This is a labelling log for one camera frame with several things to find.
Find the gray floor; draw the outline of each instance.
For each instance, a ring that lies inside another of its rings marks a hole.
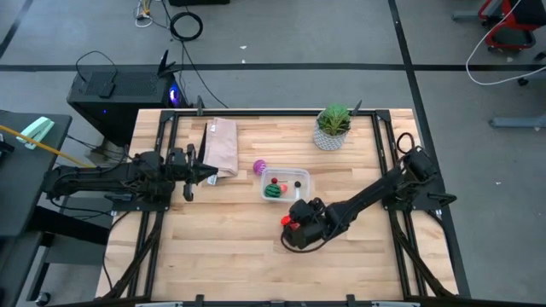
[[[0,2],[0,38],[8,32],[23,0]],[[485,34],[478,22],[455,23],[452,10],[480,1],[397,0],[414,64],[464,64]],[[34,0],[0,65],[72,65],[99,49],[118,64],[153,64],[180,46],[157,26],[139,29],[131,11],[136,0]],[[233,0],[224,6],[192,7],[205,23],[198,40],[187,43],[200,64],[382,63],[402,57],[387,1]],[[170,8],[171,12],[180,9]],[[165,24],[159,3],[155,20]],[[546,45],[536,33],[533,50],[508,59],[480,48],[474,64],[525,64]],[[106,63],[100,56],[85,64]],[[497,80],[518,72],[476,72]],[[100,134],[67,104],[74,72],[0,72],[0,108],[15,112],[68,113],[70,133],[98,143]],[[330,102],[363,107],[413,107],[404,71],[281,70],[201,72],[211,90],[231,107],[324,107]],[[543,291],[546,230],[542,182],[546,167],[543,130],[493,130],[494,116],[539,115],[546,110],[542,81],[525,88],[473,84],[464,72],[417,72],[419,88],[449,192],[468,283],[475,298],[546,302]],[[190,100],[216,102],[194,72],[185,72]],[[87,151],[66,141],[63,151],[85,159]],[[93,298],[100,268],[56,266],[44,290],[52,303]],[[20,303],[20,306],[31,305]]]

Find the black floor stripe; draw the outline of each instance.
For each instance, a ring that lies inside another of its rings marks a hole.
[[[405,72],[404,64],[366,64],[366,63],[256,63],[256,64],[196,64],[199,71],[269,71],[269,70],[358,70]],[[104,65],[82,65],[85,68],[101,68]],[[118,65],[118,67],[157,67],[157,65]],[[531,72],[542,65],[471,65],[473,72]],[[193,70],[184,65],[184,70]],[[0,72],[75,72],[74,65],[0,65]],[[464,65],[415,64],[414,72],[465,72]]]
[[[398,39],[398,45],[400,47],[400,51],[402,52],[402,59],[406,67],[406,75],[408,77],[409,88],[411,90],[411,96],[415,105],[415,112],[417,113],[417,121],[421,127],[423,145],[427,149],[427,153],[430,155],[436,165],[438,165],[439,163],[436,151],[434,149],[433,136],[431,134],[430,127],[428,126],[427,114],[425,113],[421,92],[419,91],[419,85],[417,83],[417,78],[415,77],[415,69],[411,62],[410,51],[408,50],[408,44],[404,35],[404,29],[402,28],[402,21],[400,20],[400,15],[398,13],[396,0],[388,0],[388,2],[391,10],[392,22],[394,24],[394,29]],[[457,288],[459,294],[469,298],[470,289],[468,287],[467,276],[462,264],[461,251],[457,242],[455,225],[453,224],[449,207],[443,209],[442,213],[444,220],[444,231],[446,232],[446,236],[449,237],[451,247],[450,257],[451,261],[453,262]]]
[[[0,59],[2,59],[3,54],[8,49],[9,43],[11,43],[11,40],[14,38],[17,29],[19,29],[20,23],[23,21],[23,18],[25,18],[26,12],[28,12],[28,9],[31,7],[33,1],[34,0],[26,0],[25,3],[23,3],[23,7],[17,14],[13,25],[11,25],[9,28],[8,34],[6,34],[6,37],[0,44]]]

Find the green object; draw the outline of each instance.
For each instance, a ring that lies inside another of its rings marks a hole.
[[[318,127],[331,136],[339,136],[351,128],[351,115],[346,106],[329,105],[318,118]]]
[[[267,197],[281,197],[281,187],[276,184],[268,184],[265,187],[265,196]]]

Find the computer tower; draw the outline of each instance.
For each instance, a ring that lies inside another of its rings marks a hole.
[[[157,66],[81,68],[68,104],[117,146],[131,143],[139,109],[188,107],[172,72]]]

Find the purple ball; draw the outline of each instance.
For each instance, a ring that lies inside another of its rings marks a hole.
[[[266,166],[267,165],[265,164],[265,161],[263,161],[262,159],[257,160],[256,162],[254,162],[254,173],[256,175],[262,175]]]

